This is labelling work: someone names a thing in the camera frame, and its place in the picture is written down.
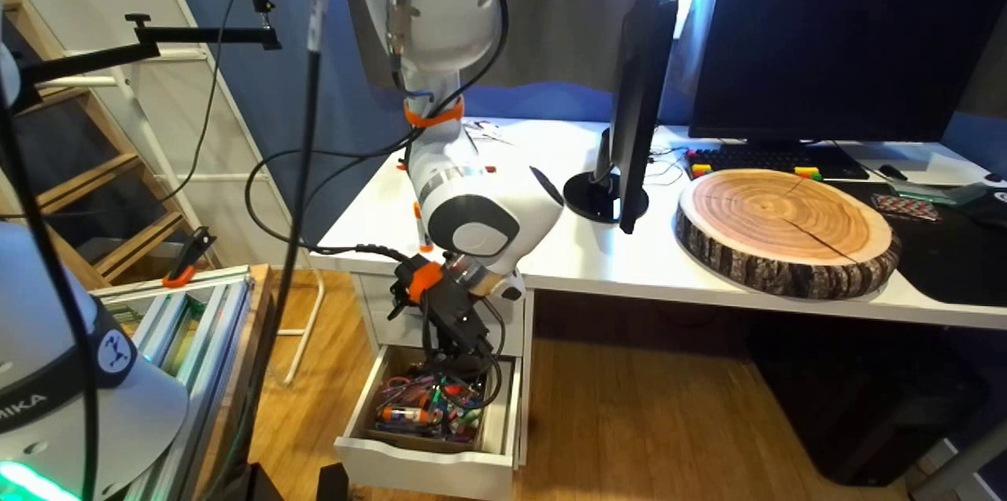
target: black monitor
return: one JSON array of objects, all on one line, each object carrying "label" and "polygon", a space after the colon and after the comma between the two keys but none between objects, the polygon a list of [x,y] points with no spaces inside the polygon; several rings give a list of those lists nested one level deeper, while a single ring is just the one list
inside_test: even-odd
[{"label": "black monitor", "polygon": [[633,1],[622,19],[612,119],[601,134],[594,171],[572,176],[563,187],[571,210],[593,221],[617,221],[627,234],[649,203],[643,175],[678,13],[677,0]]},{"label": "black monitor", "polygon": [[693,138],[936,142],[1007,0],[716,0]]}]

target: computer tower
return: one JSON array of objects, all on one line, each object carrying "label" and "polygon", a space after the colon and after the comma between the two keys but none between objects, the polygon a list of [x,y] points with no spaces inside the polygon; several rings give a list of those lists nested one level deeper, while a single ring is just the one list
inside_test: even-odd
[{"label": "computer tower", "polygon": [[749,351],[819,472],[885,486],[986,401],[936,326],[774,315]]}]

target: wood slice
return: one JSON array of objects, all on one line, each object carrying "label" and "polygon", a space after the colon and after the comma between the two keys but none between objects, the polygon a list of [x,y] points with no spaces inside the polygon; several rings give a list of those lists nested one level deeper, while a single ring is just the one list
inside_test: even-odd
[{"label": "wood slice", "polygon": [[716,171],[690,182],[675,220],[703,265],[755,290],[802,298],[871,293],[900,244],[874,208],[825,183],[779,171]]}]

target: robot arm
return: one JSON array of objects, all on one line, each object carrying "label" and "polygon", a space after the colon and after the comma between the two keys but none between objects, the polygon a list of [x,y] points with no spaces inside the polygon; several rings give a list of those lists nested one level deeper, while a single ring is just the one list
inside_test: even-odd
[{"label": "robot arm", "polygon": [[456,96],[462,68],[494,42],[502,46],[507,2],[365,2],[396,85],[406,96],[407,118],[444,119],[411,144],[406,163],[431,239],[449,256],[443,265],[417,255],[399,266],[399,281],[392,287],[397,307],[389,318],[407,304],[421,304],[438,330],[442,354],[491,356],[487,330],[473,304],[489,293],[514,301],[523,297],[518,262],[556,224],[563,199],[536,168],[496,163],[496,171],[486,171],[461,125],[462,100],[445,104],[441,114],[433,112]]}]

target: black desk mat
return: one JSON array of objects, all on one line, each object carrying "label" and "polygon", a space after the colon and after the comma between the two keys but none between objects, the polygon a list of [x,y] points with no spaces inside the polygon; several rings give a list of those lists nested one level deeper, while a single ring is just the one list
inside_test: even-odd
[{"label": "black desk mat", "polygon": [[[873,193],[893,193],[876,182],[829,183],[871,207]],[[1000,203],[991,199],[988,195],[978,203]],[[942,303],[1007,307],[1007,229],[979,225],[955,208],[936,206],[942,217],[937,222],[885,215],[902,239],[898,272]]]}]

